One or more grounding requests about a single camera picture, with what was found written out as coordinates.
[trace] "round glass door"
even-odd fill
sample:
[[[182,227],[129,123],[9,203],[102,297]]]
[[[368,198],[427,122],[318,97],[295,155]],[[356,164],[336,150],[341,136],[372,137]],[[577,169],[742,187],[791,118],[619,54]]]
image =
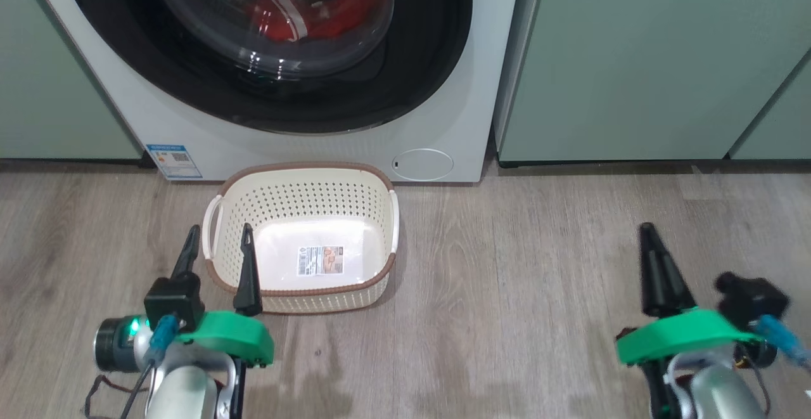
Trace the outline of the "round glass door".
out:
[[[374,127],[422,104],[456,66],[473,5],[76,1],[130,67],[174,98],[241,126],[301,134]]]

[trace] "basket bottom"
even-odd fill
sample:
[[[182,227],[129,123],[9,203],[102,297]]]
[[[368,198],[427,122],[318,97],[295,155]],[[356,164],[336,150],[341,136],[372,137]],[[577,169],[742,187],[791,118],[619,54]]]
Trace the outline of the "basket bottom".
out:
[[[254,231],[263,290],[296,291],[364,283],[388,259],[379,226],[364,217],[276,219]]]

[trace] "blue and white sticker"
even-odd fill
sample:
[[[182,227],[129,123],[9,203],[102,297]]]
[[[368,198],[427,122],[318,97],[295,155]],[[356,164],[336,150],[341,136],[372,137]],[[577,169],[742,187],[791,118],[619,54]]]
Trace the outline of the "blue and white sticker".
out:
[[[157,167],[168,179],[203,178],[183,145],[147,145]]]

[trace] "plastic basket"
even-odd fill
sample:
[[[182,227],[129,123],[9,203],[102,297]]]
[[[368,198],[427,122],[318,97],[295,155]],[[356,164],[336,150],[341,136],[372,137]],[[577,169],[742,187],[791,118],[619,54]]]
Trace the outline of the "plastic basket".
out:
[[[206,209],[202,245],[209,274],[232,293],[246,222],[266,313],[357,309],[385,291],[400,210],[391,182],[374,167],[264,165],[228,179]]]

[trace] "cabinet door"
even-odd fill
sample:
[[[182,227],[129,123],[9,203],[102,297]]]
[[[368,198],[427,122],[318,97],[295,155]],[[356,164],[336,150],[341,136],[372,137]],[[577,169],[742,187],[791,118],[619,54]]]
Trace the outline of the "cabinet door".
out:
[[[811,0],[539,0],[501,161],[721,158],[811,46]]]
[[[785,90],[753,124],[733,159],[811,159],[809,56]]]
[[[0,157],[140,157],[45,0],[0,0],[0,24]]]

